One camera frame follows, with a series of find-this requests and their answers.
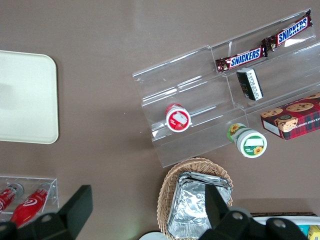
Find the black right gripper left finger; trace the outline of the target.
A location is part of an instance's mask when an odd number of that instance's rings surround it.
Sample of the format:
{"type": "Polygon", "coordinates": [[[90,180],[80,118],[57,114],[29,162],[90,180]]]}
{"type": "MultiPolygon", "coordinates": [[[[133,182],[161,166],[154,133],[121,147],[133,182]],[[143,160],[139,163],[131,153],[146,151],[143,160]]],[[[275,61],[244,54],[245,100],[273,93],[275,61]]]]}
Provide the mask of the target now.
{"type": "Polygon", "coordinates": [[[93,211],[90,185],[82,185],[56,213],[47,213],[32,223],[34,240],[75,240],[93,211]]]}

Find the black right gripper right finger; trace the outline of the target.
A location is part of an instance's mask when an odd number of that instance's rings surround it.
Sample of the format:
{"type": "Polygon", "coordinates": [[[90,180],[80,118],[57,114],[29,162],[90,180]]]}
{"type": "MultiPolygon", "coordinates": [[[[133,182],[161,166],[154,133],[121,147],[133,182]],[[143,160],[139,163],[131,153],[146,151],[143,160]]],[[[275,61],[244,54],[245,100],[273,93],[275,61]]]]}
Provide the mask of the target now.
{"type": "Polygon", "coordinates": [[[230,209],[214,185],[205,186],[205,210],[211,228],[201,240],[246,240],[250,217],[241,208],[230,209]]]}

